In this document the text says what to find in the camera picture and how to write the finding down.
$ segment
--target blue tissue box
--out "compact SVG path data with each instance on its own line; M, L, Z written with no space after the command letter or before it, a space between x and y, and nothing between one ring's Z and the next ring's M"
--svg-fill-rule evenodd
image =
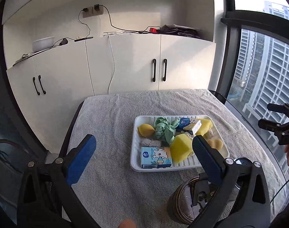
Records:
M141 168L166 168L171 167L171 151L169 147L142 147Z
M195 118L180 118L180 122L176 128L177 132L188 132L191 135L195 135L195 133L199 130L201 126L201 121Z

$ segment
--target black cabinet handle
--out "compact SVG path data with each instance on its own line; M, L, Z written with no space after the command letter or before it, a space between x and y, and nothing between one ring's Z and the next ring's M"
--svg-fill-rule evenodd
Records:
M154 63L154 77L153 77L153 82L156 81L156 59L153 59L153 63Z
M162 79L163 81L165 81L166 77L167 77L167 64L168 64L168 60L167 59L165 59L164 61L165 61L165 76Z
M35 86L36 92L37 92L37 94L38 94L38 96L39 96L40 93L38 92L37 87L36 87L36 84L35 84L35 77L33 77L33 83L34 83L34 86Z
M38 79L39 79L39 83L40 83L40 86L41 86L43 94L46 94L46 91L43 90L43 87L42 87L42 84L41 84L41 75L38 76Z

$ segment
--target cabinet door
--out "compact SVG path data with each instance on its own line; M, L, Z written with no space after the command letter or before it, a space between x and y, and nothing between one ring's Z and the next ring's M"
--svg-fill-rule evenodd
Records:
M201 39L162 35L159 90L207 89L215 46Z
M108 94L114 72L114 59L109 37L86 40L86 54L95 95Z
M26 59L9 68L7 70L7 76L15 99L25 120L35 135L40 139L41 131L39 124L41 122L41 117L37 112L37 108L42 101L43 93L40 90L38 78L33 65L33 58Z
M42 132L39 139L51 153L59 153L79 104L94 94L85 42L69 42L35 55L33 59L46 92L37 106Z
M110 36L115 72L109 93L158 90L160 35L127 34ZM156 60L156 78L154 77Z

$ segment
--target white cable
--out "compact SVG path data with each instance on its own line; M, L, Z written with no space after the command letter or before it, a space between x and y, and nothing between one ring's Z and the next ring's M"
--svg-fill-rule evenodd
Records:
M113 80L113 76L114 76L114 73L115 73L115 59L114 59L114 54L113 54L113 49L112 49L112 44L111 44L111 39L109 38L109 44L110 44L110 47L111 47L111 51L112 51L112 56L113 56L113 62L114 62L114 72L112 74L112 78L111 78L111 81L109 82L109 87L111 85L111 82Z

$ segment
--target green cloth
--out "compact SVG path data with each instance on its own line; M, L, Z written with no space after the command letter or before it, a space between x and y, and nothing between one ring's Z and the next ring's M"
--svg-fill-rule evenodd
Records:
M180 118L175 119L173 122L169 122L164 117L158 117L154 123L155 137L157 140L165 141L169 145L174 140L176 133L176 127L179 125Z

